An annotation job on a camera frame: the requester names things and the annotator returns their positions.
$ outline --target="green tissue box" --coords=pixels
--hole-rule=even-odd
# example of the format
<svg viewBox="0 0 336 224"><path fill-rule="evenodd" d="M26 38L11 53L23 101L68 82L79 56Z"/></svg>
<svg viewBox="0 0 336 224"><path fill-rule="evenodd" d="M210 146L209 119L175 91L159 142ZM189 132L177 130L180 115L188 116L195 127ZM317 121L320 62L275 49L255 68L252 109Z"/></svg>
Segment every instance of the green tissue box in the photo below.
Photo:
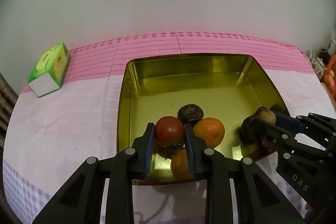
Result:
<svg viewBox="0 0 336 224"><path fill-rule="evenodd" d="M37 97L62 87L70 54L63 42L45 52L29 75L27 85Z"/></svg>

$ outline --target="mandarin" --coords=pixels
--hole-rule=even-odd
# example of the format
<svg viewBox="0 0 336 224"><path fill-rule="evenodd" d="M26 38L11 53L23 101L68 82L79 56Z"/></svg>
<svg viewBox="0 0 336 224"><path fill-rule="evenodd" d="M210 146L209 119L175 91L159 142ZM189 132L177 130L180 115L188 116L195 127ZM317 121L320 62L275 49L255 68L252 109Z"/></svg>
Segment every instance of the mandarin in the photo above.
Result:
<svg viewBox="0 0 336 224"><path fill-rule="evenodd" d="M173 159L170 164L173 175L178 180L191 179L189 172L188 159L185 149L179 149L174 152Z"/></svg>
<svg viewBox="0 0 336 224"><path fill-rule="evenodd" d="M204 118L200 120L193 128L196 137L205 140L210 148L218 146L225 134L225 128L222 122L216 118Z"/></svg>

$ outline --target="orange bag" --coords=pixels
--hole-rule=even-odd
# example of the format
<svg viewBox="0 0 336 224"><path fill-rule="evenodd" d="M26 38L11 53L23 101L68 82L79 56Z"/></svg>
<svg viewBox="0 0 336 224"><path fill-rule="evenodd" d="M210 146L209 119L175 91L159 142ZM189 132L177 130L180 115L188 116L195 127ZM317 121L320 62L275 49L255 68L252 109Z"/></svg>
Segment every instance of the orange bag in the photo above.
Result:
<svg viewBox="0 0 336 224"><path fill-rule="evenodd" d="M330 61L327 65L327 70L324 72L322 77L322 82L327 86L330 90L332 97L335 98L336 96L336 55L332 55Z"/></svg>

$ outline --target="gold metal tray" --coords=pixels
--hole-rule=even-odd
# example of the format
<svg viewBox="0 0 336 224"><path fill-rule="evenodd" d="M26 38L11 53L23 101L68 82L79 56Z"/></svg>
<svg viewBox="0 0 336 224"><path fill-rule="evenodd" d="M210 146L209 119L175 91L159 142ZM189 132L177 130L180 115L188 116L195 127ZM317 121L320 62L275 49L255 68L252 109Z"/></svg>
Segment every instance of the gold metal tray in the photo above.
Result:
<svg viewBox="0 0 336 224"><path fill-rule="evenodd" d="M236 129L247 116L260 106L274 104L288 113L278 90L252 56L201 53L135 59L128 62L121 87L117 151L142 136L147 123L176 117L186 104L199 105L204 117L224 124L224 139L215 149L238 160L242 156L257 160L273 152L261 143L239 146ZM176 182L170 162L154 154L148 179L142 183Z"/></svg>

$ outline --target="table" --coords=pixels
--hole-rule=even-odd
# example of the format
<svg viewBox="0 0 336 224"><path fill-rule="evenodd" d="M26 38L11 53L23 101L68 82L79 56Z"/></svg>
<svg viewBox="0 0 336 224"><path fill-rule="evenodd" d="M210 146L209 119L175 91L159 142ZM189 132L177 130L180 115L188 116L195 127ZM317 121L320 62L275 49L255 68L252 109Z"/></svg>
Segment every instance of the table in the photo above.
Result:
<svg viewBox="0 0 336 224"><path fill-rule="evenodd" d="M3 157L8 203L26 224L89 156L116 153L118 103L126 63L134 58L191 52L241 53L265 69L290 114L336 117L329 97L297 47L245 35L170 32L115 38L70 50L63 87L37 98L25 85L7 131ZM311 139L299 141L316 146ZM261 160L303 215L305 203L277 175L277 154ZM134 186L136 223L202 223L206 182ZM106 188L101 223L105 216Z"/></svg>

